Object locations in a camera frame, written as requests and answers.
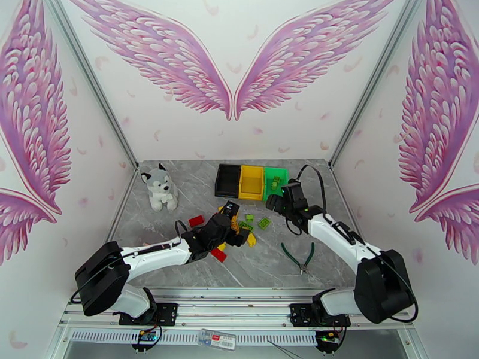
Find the aluminium mounting rail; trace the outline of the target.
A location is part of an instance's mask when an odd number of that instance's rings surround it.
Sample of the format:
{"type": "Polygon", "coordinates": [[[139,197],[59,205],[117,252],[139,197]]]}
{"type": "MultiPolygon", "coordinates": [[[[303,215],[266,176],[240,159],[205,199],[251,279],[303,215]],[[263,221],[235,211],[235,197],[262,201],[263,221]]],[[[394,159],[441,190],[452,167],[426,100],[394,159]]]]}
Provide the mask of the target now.
{"type": "MultiPolygon", "coordinates": [[[[320,289],[312,288],[247,288],[247,287],[167,287],[151,288],[156,301],[177,303],[177,330],[200,328],[216,330],[293,330],[290,322],[291,303],[309,303],[320,289]]],[[[353,330],[393,330],[414,328],[412,323],[403,324],[385,320],[373,324],[359,314],[351,314],[353,330]]],[[[133,328],[120,326],[119,316],[106,311],[87,317],[81,305],[68,304],[59,321],[59,327],[78,328],[133,328]]]]}

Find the black plastic bin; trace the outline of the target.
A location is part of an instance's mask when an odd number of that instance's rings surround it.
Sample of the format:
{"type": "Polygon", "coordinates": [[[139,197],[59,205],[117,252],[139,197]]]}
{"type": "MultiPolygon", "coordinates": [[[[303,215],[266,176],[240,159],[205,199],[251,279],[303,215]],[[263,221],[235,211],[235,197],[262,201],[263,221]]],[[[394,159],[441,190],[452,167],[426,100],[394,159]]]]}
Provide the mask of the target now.
{"type": "Polygon", "coordinates": [[[217,169],[214,184],[215,197],[238,198],[240,190],[241,166],[221,163],[217,169]]]}

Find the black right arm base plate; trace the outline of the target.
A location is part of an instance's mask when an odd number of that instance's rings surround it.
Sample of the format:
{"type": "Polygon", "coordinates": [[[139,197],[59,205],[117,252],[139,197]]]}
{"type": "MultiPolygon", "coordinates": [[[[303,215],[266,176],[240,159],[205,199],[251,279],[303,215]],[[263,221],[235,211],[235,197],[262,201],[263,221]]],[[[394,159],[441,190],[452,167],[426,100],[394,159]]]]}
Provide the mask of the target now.
{"type": "Polygon", "coordinates": [[[290,322],[294,327],[350,327],[348,315],[331,315],[320,302],[292,303],[289,305],[290,322]]]}

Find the green handled pliers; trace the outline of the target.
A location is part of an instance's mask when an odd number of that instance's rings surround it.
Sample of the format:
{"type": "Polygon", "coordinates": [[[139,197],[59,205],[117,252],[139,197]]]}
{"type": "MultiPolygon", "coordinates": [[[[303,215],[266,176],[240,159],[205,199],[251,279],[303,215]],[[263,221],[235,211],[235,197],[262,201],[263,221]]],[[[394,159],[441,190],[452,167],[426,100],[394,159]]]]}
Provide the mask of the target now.
{"type": "Polygon", "coordinates": [[[310,263],[310,261],[312,260],[313,256],[314,256],[314,253],[315,253],[315,243],[312,242],[311,243],[311,246],[310,246],[310,252],[309,252],[309,255],[307,257],[307,259],[303,262],[303,263],[300,263],[289,251],[288,249],[286,248],[285,244],[281,243],[281,248],[284,252],[284,254],[295,264],[297,265],[297,267],[299,268],[299,271],[300,271],[300,275],[304,275],[307,273],[307,267],[310,263]]]}

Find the grey white husky plush toy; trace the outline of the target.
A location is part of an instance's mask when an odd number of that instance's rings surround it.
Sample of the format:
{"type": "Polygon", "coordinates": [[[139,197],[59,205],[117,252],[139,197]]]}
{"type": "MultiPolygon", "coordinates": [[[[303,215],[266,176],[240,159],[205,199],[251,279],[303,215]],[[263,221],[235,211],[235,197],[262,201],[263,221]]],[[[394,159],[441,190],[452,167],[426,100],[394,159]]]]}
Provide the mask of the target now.
{"type": "Polygon", "coordinates": [[[173,211],[178,206],[178,188],[172,181],[163,164],[148,172],[140,173],[141,181],[146,185],[152,210],[158,212],[165,206],[173,211]]]}

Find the green plastic bin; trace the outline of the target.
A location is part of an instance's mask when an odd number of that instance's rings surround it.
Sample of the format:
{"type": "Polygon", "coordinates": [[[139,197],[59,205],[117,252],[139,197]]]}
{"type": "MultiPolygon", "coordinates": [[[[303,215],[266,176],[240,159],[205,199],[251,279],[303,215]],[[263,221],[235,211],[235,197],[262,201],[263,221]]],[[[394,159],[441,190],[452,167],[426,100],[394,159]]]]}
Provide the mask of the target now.
{"type": "Polygon", "coordinates": [[[286,185],[289,180],[289,172],[286,168],[276,168],[276,167],[264,167],[264,181],[265,181],[265,189],[263,194],[263,201],[266,202],[268,196],[270,194],[277,194],[282,196],[281,188],[282,186],[286,185]],[[274,181],[274,177],[279,176],[281,181],[277,182],[278,186],[277,189],[272,191],[271,190],[271,183],[274,181]]]}

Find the yellow plastic bin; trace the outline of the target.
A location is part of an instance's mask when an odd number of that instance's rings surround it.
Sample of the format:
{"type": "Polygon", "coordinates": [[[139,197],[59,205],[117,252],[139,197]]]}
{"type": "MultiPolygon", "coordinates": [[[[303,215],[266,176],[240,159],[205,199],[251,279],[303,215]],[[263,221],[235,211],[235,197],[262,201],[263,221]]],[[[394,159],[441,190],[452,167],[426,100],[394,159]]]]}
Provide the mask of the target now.
{"type": "Polygon", "coordinates": [[[264,191],[264,167],[242,165],[238,198],[263,201],[264,191]]]}

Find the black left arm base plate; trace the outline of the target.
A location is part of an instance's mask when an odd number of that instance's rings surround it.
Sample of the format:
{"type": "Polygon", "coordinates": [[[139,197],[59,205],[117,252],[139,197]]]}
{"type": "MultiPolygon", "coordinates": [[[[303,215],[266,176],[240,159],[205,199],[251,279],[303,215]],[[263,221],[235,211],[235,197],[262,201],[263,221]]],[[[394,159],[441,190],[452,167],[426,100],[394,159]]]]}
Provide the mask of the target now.
{"type": "Polygon", "coordinates": [[[177,319],[177,303],[156,303],[156,309],[149,309],[138,318],[132,318],[127,314],[120,313],[119,325],[123,326],[175,326],[177,319]]]}

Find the white red label card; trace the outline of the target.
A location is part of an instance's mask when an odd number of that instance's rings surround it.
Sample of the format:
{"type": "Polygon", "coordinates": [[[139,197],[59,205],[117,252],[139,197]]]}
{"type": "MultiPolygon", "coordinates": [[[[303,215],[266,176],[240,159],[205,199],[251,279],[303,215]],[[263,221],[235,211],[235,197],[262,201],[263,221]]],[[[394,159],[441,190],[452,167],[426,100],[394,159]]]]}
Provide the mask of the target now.
{"type": "Polygon", "coordinates": [[[234,351],[237,337],[234,334],[202,329],[197,335],[197,344],[209,348],[234,351]]]}

